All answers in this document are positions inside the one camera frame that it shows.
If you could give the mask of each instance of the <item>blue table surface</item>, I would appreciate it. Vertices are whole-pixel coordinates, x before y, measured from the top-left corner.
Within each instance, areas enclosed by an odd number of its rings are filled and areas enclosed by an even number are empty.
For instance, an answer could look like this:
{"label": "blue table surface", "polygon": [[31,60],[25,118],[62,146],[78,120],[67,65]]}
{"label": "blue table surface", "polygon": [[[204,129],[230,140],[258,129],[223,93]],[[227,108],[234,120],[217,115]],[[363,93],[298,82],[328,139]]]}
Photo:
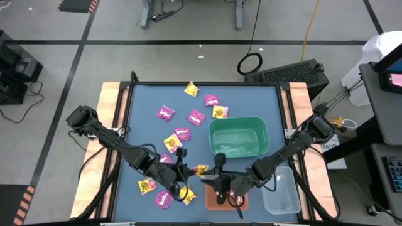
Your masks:
{"label": "blue table surface", "polygon": [[[133,145],[152,143],[158,153],[169,153],[163,140],[173,134],[176,127],[189,127],[191,140],[184,141],[187,157],[184,162],[189,167],[199,164],[214,166],[214,154],[209,147],[209,124],[212,107],[204,106],[204,95],[216,94],[220,104],[229,108],[229,117],[258,116],[268,128],[270,147],[266,154],[250,158],[229,158],[225,170],[244,171],[244,168],[257,158],[271,156],[285,145],[278,96],[275,87],[245,86],[200,86],[197,97],[184,92],[185,86],[136,85],[133,94],[129,126],[131,132],[127,142]],[[175,111],[173,117],[164,121],[156,116],[165,105]],[[194,109],[205,114],[203,123],[197,127],[187,120]],[[174,154],[169,155],[175,161]],[[243,211],[241,220],[236,211],[210,211],[205,206],[205,185],[200,177],[193,176],[188,184],[197,196],[186,206],[173,201],[169,209],[164,210],[154,204],[156,194],[165,190],[161,185],[142,195],[138,181],[143,176],[133,170],[126,161],[121,166],[117,189],[115,222],[297,222],[296,214],[272,215],[264,209],[263,195],[260,189],[249,192],[249,209]]]}

